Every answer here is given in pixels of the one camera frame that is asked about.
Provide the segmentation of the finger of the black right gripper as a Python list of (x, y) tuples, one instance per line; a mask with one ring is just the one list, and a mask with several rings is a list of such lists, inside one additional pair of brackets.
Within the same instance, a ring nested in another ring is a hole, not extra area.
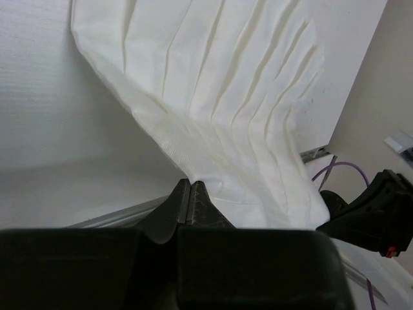
[(377, 252), (399, 256), (412, 241), (412, 184), (391, 170), (376, 174), (353, 202), (323, 190), (330, 220), (317, 230), (329, 237)]

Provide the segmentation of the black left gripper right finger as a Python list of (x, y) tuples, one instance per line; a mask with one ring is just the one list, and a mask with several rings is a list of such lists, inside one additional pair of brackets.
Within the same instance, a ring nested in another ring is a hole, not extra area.
[(193, 224), (177, 231), (180, 309), (353, 309), (339, 253), (318, 231)]

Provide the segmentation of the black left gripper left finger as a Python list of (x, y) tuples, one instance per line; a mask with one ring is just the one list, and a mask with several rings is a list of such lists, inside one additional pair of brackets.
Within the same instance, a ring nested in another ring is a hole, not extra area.
[(129, 309), (175, 276), (191, 185), (127, 228), (1, 231), (2, 309)]

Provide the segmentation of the white pleated skirt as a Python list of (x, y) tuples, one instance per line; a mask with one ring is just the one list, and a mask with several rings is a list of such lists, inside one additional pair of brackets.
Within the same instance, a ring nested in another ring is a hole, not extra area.
[(330, 218), (294, 141), (324, 62), (306, 1), (74, 1), (80, 53), (236, 227)]

